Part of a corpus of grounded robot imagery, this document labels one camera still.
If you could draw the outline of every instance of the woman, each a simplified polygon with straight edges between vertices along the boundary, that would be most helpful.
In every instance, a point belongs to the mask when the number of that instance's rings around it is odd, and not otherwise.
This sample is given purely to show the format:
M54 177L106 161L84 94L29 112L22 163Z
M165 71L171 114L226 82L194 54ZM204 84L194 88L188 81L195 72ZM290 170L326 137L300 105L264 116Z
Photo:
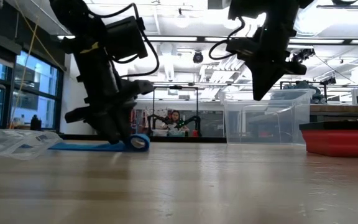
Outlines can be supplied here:
M169 125L164 124L162 129L173 129L176 127L176 125L180 121L179 111L177 111L177 110L172 111L170 121L172 122L172 124L169 124ZM179 130L187 131L187 132L189 131L189 129L186 126L181 127Z

